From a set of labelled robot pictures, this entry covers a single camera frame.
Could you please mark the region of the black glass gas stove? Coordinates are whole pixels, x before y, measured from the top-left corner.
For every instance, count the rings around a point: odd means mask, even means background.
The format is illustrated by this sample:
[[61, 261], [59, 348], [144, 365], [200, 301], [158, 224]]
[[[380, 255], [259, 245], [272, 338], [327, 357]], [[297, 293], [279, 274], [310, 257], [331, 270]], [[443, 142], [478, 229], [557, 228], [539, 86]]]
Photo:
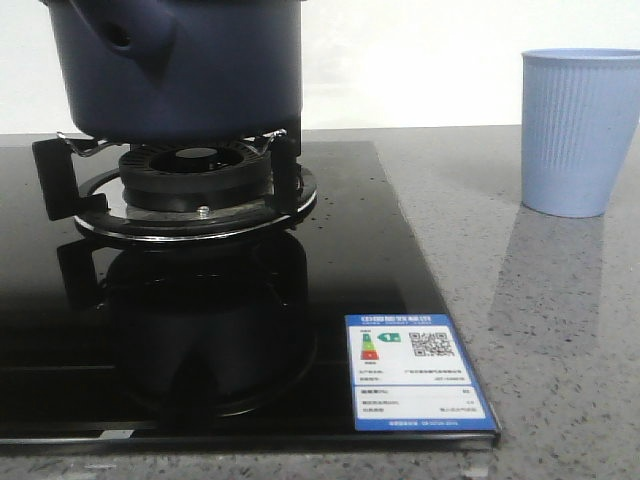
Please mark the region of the black glass gas stove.
[[345, 317], [448, 315], [374, 147], [310, 143], [293, 231], [118, 245], [50, 221], [30, 143], [1, 150], [1, 450], [486, 450], [359, 432]]

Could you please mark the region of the black round gas burner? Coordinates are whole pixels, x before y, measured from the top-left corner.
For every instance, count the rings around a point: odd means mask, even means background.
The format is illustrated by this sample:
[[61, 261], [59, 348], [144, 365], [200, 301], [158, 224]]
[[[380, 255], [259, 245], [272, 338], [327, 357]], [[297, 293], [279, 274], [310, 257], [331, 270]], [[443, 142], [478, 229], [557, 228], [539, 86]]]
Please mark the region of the black round gas burner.
[[142, 146], [119, 159], [124, 198], [146, 210], [193, 212], [226, 208], [266, 191], [271, 154], [239, 141], [201, 146]]

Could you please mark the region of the black metal pot support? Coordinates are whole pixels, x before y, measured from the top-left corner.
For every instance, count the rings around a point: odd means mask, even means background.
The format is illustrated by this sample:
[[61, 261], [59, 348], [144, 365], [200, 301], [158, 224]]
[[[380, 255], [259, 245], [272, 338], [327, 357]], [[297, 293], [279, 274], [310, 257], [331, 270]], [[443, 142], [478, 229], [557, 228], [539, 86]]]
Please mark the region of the black metal pot support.
[[251, 235], [272, 228], [289, 228], [301, 222], [314, 208], [317, 183], [298, 161], [296, 143], [283, 130], [239, 141], [253, 151], [271, 154], [271, 175], [260, 197], [231, 207], [201, 206], [178, 213], [135, 207], [124, 198], [119, 160], [115, 169], [78, 184], [72, 158], [89, 157], [109, 147], [109, 142], [55, 139], [33, 144], [35, 164], [47, 214], [52, 220], [73, 218], [89, 234], [118, 241], [171, 244], [217, 241]]

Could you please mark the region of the blue energy label sticker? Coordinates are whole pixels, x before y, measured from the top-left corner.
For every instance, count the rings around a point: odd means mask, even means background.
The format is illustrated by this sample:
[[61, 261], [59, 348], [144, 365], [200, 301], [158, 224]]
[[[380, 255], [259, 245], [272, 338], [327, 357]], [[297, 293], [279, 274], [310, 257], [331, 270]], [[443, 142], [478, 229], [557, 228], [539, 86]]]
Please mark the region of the blue energy label sticker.
[[451, 318], [345, 317], [354, 426], [378, 433], [499, 433]]

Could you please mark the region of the light blue ribbed cup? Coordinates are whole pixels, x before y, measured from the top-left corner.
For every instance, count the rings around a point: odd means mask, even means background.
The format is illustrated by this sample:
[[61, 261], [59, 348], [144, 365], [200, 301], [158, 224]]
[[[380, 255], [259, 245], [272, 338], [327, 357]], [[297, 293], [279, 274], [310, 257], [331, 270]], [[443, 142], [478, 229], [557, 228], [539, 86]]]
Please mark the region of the light blue ribbed cup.
[[523, 204], [541, 213], [605, 213], [639, 123], [634, 49], [525, 51], [521, 130]]

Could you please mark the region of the dark blue cooking pot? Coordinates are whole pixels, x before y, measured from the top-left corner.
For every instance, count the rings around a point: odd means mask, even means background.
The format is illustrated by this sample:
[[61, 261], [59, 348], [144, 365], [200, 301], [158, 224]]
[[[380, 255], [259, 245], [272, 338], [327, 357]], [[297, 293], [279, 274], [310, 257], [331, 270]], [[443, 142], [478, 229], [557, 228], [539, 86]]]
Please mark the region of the dark blue cooking pot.
[[50, 1], [71, 117], [127, 143], [219, 140], [302, 111], [297, 1]]

